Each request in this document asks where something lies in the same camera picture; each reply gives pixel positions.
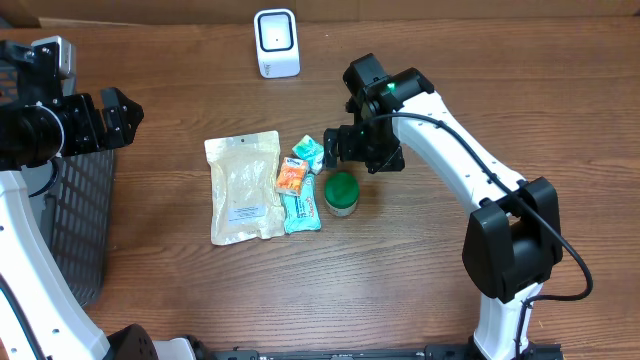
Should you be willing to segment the orange Kleenex tissue pack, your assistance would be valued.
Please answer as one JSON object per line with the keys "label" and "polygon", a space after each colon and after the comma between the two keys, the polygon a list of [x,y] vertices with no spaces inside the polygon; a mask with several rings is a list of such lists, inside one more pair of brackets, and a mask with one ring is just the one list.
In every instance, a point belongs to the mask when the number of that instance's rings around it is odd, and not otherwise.
{"label": "orange Kleenex tissue pack", "polygon": [[276,179],[276,192],[283,195],[299,196],[308,171],[308,161],[285,157]]}

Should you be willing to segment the green lid jar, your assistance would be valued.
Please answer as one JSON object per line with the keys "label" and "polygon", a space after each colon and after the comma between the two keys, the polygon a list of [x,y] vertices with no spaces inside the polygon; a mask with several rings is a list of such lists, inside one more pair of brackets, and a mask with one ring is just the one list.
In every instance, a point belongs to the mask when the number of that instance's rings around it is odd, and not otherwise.
{"label": "green lid jar", "polygon": [[336,217],[352,214],[360,196],[357,179],[347,172],[332,174],[325,183],[324,198],[329,212]]}

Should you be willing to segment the beige foil pouch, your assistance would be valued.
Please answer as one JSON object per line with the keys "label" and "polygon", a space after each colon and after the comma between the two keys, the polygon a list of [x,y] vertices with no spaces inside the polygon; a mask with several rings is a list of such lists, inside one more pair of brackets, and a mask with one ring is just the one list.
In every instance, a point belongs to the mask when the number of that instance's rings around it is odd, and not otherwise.
{"label": "beige foil pouch", "polygon": [[282,236],[285,210],[275,191],[279,133],[209,139],[204,148],[211,174],[211,242],[223,246]]}

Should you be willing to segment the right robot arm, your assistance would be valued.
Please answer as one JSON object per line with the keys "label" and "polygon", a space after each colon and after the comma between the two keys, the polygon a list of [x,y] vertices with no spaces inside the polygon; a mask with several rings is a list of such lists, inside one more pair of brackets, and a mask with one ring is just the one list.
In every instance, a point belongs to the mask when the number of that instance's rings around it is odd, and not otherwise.
{"label": "right robot arm", "polygon": [[531,342],[532,297],[562,259],[557,193],[544,178],[526,180],[486,151],[448,111],[418,70],[389,75],[373,54],[343,74],[351,125],[324,133],[325,164],[401,171],[409,147],[445,182],[464,208],[462,251],[481,293],[478,325],[465,344],[431,344],[426,359],[560,359],[558,345]]}

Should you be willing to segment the teal white tissue pack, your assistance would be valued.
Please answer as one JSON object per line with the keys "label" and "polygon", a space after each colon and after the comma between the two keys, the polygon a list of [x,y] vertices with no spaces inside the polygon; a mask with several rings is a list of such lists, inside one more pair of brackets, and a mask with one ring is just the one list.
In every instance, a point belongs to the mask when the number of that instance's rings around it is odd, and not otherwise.
{"label": "teal white tissue pack", "polygon": [[292,152],[298,158],[309,163],[310,171],[318,175],[324,167],[324,147],[315,141],[311,136],[304,135],[302,139],[293,146]]}

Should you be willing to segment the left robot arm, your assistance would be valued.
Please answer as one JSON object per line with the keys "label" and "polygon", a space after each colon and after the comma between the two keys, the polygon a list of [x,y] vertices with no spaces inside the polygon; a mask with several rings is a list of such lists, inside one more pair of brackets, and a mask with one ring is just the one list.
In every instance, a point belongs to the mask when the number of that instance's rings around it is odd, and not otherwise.
{"label": "left robot arm", "polygon": [[17,100],[1,108],[1,340],[12,359],[188,359],[206,356],[189,337],[154,341],[132,324],[111,335],[70,291],[33,215],[24,167],[130,145],[144,117],[117,88],[104,108],[75,91],[75,51],[53,36],[2,41],[17,72]]}

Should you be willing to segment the teal wet wipes pack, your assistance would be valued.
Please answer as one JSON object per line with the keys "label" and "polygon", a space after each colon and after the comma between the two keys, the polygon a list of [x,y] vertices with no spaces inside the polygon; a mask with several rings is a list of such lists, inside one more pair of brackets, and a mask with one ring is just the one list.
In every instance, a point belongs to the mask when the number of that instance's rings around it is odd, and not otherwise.
{"label": "teal wet wipes pack", "polygon": [[286,234],[321,229],[322,225],[315,199],[315,185],[315,176],[307,174],[299,196],[281,195],[281,202],[285,210],[284,231]]}

